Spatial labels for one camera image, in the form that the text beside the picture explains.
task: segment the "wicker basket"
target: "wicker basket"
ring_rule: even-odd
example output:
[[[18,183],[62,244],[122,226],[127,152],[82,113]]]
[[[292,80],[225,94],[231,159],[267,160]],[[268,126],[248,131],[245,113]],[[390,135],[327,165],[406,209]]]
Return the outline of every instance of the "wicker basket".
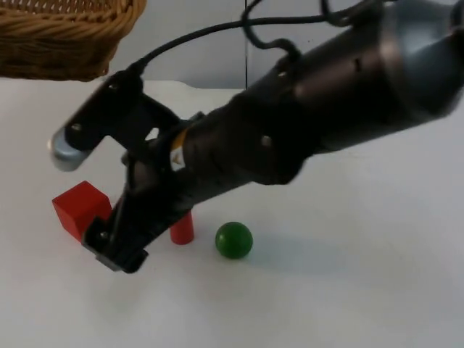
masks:
[[[0,0],[0,75],[89,81],[108,72],[146,0]]]

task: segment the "green ball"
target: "green ball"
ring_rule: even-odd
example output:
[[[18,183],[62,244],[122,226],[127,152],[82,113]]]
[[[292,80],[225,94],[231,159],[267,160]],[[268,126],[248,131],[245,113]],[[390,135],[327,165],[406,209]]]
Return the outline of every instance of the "green ball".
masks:
[[[216,249],[228,259],[246,257],[253,247],[253,236],[243,223],[226,223],[216,233]]]

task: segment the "red block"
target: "red block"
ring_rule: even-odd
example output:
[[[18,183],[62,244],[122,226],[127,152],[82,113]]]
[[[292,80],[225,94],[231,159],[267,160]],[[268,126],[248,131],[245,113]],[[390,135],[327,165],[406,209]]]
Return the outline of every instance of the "red block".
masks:
[[[107,220],[111,215],[108,197],[87,181],[53,199],[52,203],[63,228],[79,241],[95,217]]]
[[[178,245],[185,245],[194,240],[194,222],[191,211],[170,228],[171,241]]]

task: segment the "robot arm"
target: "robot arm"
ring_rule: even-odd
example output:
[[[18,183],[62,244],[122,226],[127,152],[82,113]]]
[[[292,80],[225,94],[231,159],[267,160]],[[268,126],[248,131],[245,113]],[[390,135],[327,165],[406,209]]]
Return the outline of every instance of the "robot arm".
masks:
[[[312,155],[448,115],[464,84],[463,11],[461,1],[381,3],[187,121],[145,95],[139,73],[116,73],[49,144],[62,170],[76,169],[105,136],[128,150],[123,195],[83,244],[111,269],[136,272],[144,248],[195,204],[250,182],[287,184]],[[145,141],[153,128],[158,137]]]

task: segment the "red cylinder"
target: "red cylinder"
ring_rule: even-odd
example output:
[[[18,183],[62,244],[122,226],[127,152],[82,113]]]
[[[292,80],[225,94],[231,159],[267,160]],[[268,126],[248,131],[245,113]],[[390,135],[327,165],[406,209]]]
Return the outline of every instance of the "red cylinder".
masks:
[[[170,228],[171,241],[174,244],[185,245],[194,240],[194,221],[191,211]]]

